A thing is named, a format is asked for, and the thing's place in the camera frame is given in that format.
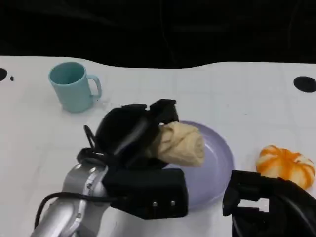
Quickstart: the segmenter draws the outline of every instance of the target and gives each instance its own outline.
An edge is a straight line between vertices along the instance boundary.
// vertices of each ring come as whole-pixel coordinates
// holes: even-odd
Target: black background
[[[0,54],[121,67],[316,62],[315,0],[1,0]]]

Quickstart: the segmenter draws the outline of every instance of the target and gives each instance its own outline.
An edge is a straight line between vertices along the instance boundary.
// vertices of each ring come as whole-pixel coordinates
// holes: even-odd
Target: black cable
[[[289,49],[291,48],[293,23],[294,23],[295,17],[297,15],[297,12],[300,8],[302,1],[303,0],[297,0],[295,6],[293,8],[292,14],[291,14],[290,23],[289,23],[288,28],[287,28],[287,47]]]
[[[47,197],[45,197],[39,205],[39,208],[38,208],[38,211],[37,211],[36,217],[35,217],[34,229],[40,223],[40,215],[43,212],[45,204],[53,198],[82,199],[85,201],[103,202],[103,203],[113,202],[113,201],[116,201],[118,199],[116,197],[92,197],[92,196],[88,196],[88,195],[76,194],[76,193],[70,193],[70,192],[59,192],[59,193],[50,194]]]
[[[169,50],[169,54],[171,57],[171,61],[173,62],[174,65],[177,65],[177,60],[175,57],[175,54],[172,50],[172,47],[169,44],[168,38],[166,36],[166,25],[165,25],[165,21],[164,21],[164,2],[163,0],[159,0],[159,23],[160,23],[160,29],[161,29],[161,33],[162,33],[162,37],[163,37],[163,41],[167,47],[167,49]]]

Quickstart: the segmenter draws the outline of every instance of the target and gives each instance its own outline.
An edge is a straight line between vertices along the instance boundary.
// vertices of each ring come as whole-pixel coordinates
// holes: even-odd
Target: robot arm
[[[240,201],[269,199],[269,212],[239,207]],[[233,237],[316,237],[316,200],[291,181],[232,171],[223,200],[232,216]]]
[[[60,196],[38,225],[36,221],[31,237],[97,237],[110,205],[143,219],[187,215],[182,170],[162,169],[166,163],[146,157],[159,124],[178,121],[174,105],[175,101],[159,100],[149,110],[146,105],[115,108],[103,118],[95,136],[85,126],[91,148],[79,152],[79,164],[66,176],[61,194],[109,203]]]
[[[105,197],[102,184],[107,167],[88,162],[76,165],[67,175],[63,192]],[[43,216],[31,237],[97,237],[100,222],[109,203],[59,198]]]

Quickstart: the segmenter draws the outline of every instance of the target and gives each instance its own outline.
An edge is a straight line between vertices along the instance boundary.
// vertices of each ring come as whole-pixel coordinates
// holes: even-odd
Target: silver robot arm
[[[108,168],[83,162],[66,176],[63,192],[105,197],[102,180]],[[109,203],[58,198],[43,215],[31,237],[97,237]]]

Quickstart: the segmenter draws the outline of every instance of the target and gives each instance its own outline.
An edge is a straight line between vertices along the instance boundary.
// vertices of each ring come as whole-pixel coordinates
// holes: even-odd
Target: mug handle
[[[102,96],[102,88],[101,88],[101,83],[100,83],[98,77],[95,76],[95,75],[87,75],[87,78],[94,80],[94,82],[95,82],[96,85],[97,85],[98,94],[97,94],[97,95],[92,95],[92,97],[93,97],[94,99],[96,99],[96,100],[97,100],[97,99],[100,99],[101,96]]]

